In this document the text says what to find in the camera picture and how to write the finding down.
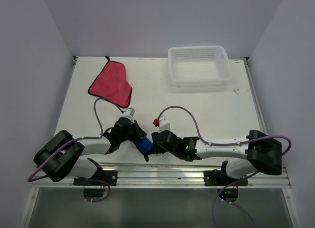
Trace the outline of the blue microfiber towel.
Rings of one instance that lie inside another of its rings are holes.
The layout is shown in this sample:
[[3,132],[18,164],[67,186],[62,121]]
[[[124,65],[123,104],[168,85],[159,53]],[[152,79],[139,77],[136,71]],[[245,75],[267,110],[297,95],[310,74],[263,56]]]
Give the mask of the blue microfiber towel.
[[143,155],[145,161],[148,162],[149,155],[152,153],[153,149],[152,142],[147,137],[144,137],[139,141],[134,141],[133,143],[138,151]]

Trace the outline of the red microfiber towel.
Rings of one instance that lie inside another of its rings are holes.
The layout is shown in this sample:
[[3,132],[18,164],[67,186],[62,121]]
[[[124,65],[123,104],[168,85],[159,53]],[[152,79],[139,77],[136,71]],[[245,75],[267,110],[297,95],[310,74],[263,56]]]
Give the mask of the red microfiber towel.
[[108,56],[106,59],[107,63],[88,88],[88,93],[95,97],[107,98],[121,108],[128,108],[132,87],[127,81],[126,67]]

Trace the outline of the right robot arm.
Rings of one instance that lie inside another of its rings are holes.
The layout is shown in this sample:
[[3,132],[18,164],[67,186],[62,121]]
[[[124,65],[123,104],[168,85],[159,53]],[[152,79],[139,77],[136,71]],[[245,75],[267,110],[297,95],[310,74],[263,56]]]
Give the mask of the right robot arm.
[[227,139],[202,140],[197,136],[180,138],[169,130],[152,133],[152,140],[155,153],[170,153],[187,162],[225,158],[219,173],[219,179],[225,185],[255,172],[282,173],[282,144],[258,130],[251,130],[249,135],[232,142]]

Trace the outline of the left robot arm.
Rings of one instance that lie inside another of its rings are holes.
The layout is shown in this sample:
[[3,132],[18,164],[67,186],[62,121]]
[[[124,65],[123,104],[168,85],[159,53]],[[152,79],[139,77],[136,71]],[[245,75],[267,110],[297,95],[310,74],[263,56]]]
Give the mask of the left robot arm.
[[91,185],[97,185],[102,179],[101,166],[93,159],[81,157],[112,154],[126,141],[133,143],[148,159],[153,145],[147,134],[136,120],[120,117],[101,137],[75,137],[66,130],[60,131],[35,154],[33,161],[37,171],[43,171],[53,182],[72,176],[83,177]]

